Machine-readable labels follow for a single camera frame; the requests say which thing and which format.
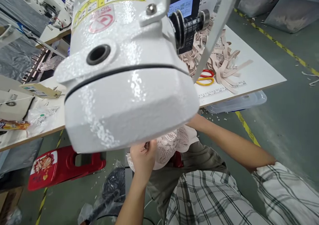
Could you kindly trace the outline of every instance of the measuring tape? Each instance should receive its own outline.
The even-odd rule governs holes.
[[[233,89],[236,89],[236,88],[242,87],[244,85],[247,85],[247,83],[243,80],[243,81],[238,82],[237,85],[232,85],[231,87]],[[209,92],[206,92],[206,93],[199,94],[198,97],[199,97],[199,99],[205,99],[207,97],[210,97],[210,96],[213,96],[213,95],[216,95],[216,94],[220,94],[220,93],[223,93],[223,92],[226,92],[226,91],[228,91],[228,89],[223,87],[223,88],[220,88],[220,89],[215,89],[215,90],[212,90],[212,91],[209,91]]]

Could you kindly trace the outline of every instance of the hand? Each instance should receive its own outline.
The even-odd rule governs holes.
[[[130,153],[135,169],[134,177],[136,176],[140,183],[146,186],[155,164],[157,140],[151,140],[148,149],[145,149],[144,145],[132,146]]]

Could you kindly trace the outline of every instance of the white lace garment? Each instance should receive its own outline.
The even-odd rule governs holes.
[[[164,167],[171,157],[173,157],[175,151],[184,153],[192,143],[197,141],[199,140],[196,130],[186,125],[157,138],[157,150],[153,170]],[[126,158],[130,168],[135,172],[131,155],[127,154]]]

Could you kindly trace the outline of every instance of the red stool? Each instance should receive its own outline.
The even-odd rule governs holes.
[[[28,189],[34,191],[50,187],[58,183],[75,180],[105,167],[106,161],[101,160],[101,153],[94,153],[91,163],[75,166],[77,153],[72,146],[51,150],[38,157],[32,166]]]
[[[184,167],[184,163],[182,161],[182,155],[180,154],[180,152],[175,151],[175,154],[174,154],[174,156],[171,159],[172,159],[172,162],[173,162],[173,167],[175,167],[175,168]]]

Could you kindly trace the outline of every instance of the orange scissors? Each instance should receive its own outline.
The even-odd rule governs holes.
[[[209,86],[212,83],[214,83],[214,78],[213,78],[214,72],[211,70],[203,70],[203,72],[208,72],[208,73],[210,73],[210,75],[201,74],[200,77],[203,77],[203,78],[198,78],[196,83],[199,85],[203,85],[203,86]],[[201,82],[199,82],[199,80],[211,80],[211,82],[210,83],[201,83]]]

